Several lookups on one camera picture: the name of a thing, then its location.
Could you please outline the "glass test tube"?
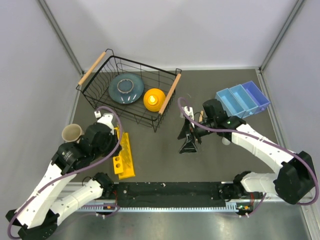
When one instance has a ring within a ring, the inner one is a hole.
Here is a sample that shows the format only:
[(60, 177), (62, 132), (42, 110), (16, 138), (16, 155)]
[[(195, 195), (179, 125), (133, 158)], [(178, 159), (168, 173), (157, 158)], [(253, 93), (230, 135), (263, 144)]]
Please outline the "glass test tube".
[(130, 142), (128, 140), (124, 140), (121, 144), (122, 150), (123, 150), (123, 160), (124, 162), (131, 168), (133, 167), (133, 158), (132, 158), (132, 152), (130, 147)]

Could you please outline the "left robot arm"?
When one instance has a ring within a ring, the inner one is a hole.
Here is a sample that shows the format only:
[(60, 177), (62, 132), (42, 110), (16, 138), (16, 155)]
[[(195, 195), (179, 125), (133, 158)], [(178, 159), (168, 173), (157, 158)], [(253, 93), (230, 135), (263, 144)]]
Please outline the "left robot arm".
[(7, 235), (12, 240), (46, 240), (61, 223), (87, 203), (109, 198), (114, 183), (106, 173), (98, 172), (84, 186), (62, 199), (59, 194), (77, 174), (119, 155), (123, 127), (98, 122), (90, 125), (79, 141), (58, 147), (48, 168), (26, 202), (9, 210)]

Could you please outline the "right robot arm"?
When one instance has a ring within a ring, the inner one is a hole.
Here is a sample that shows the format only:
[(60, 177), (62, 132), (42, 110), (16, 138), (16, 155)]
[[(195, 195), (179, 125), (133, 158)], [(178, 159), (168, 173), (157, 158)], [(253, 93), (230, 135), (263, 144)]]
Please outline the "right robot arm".
[(301, 151), (296, 153), (281, 147), (259, 134), (242, 118), (228, 116), (222, 103), (210, 99), (203, 103), (206, 117), (196, 122), (193, 108), (177, 100), (178, 108), (184, 117), (184, 124), (178, 139), (184, 140), (180, 154), (196, 153), (197, 144), (202, 137), (216, 133), (225, 145), (235, 144), (250, 152), (265, 163), (272, 173), (246, 171), (234, 179), (233, 192), (239, 198), (245, 198), (253, 192), (277, 195), (291, 205), (312, 205), (320, 196), (318, 179), (311, 156)]

